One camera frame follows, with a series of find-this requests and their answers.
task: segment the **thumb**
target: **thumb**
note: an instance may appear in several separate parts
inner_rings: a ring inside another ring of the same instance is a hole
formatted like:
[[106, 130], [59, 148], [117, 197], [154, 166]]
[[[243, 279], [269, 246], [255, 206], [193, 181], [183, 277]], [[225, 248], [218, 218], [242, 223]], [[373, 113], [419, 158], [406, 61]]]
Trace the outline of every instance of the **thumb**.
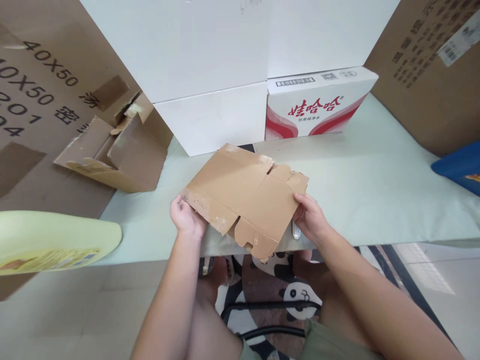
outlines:
[[180, 202], [182, 201], [182, 197], [177, 195], [170, 203], [170, 214], [176, 214], [180, 211]]
[[298, 193], [298, 192], [293, 194], [293, 197], [300, 204], [302, 204], [305, 207], [306, 210], [313, 210], [313, 208], [314, 208], [314, 204], [312, 203], [313, 198], [311, 198], [309, 196], [306, 196], [305, 194]]

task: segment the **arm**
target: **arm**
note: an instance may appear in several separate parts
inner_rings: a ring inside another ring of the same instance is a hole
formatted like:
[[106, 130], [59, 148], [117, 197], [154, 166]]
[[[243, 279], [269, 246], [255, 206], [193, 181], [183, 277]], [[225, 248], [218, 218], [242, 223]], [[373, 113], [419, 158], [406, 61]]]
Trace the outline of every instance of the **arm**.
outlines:
[[170, 205], [177, 236], [131, 360], [183, 359], [187, 352], [206, 222], [177, 196]]
[[385, 358], [463, 359], [430, 318], [328, 224], [315, 199], [307, 194], [294, 197], [300, 203], [293, 216], [295, 223], [316, 245]]

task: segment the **white box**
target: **white box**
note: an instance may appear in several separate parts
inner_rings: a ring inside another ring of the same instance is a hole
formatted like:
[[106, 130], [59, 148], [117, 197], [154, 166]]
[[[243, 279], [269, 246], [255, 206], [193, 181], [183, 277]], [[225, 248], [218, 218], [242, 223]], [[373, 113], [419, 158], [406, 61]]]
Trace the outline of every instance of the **white box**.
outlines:
[[268, 78], [363, 66], [400, 0], [276, 0]]
[[265, 140], [342, 131], [378, 78], [360, 66], [268, 79]]
[[152, 103], [268, 78], [271, 0], [80, 1]]
[[189, 156], [265, 137], [266, 81], [153, 105]]

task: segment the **floor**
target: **floor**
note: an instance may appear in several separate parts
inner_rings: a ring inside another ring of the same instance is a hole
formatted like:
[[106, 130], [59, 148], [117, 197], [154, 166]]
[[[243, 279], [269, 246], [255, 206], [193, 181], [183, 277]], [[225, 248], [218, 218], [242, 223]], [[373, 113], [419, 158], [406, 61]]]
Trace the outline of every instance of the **floor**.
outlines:
[[[395, 245], [467, 360], [480, 343], [480, 249]], [[0, 302], [0, 359], [127, 360], [166, 262], [44, 272]]]

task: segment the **shorts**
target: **shorts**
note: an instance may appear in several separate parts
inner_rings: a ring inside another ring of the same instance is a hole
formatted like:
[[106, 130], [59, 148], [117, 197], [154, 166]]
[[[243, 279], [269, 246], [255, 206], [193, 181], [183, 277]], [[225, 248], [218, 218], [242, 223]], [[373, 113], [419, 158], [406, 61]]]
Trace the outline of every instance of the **shorts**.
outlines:
[[[299, 360], [383, 360], [380, 353], [371, 351], [330, 330], [326, 326], [311, 320], [305, 320], [305, 345]], [[243, 351], [238, 360], [262, 360], [243, 341]]]

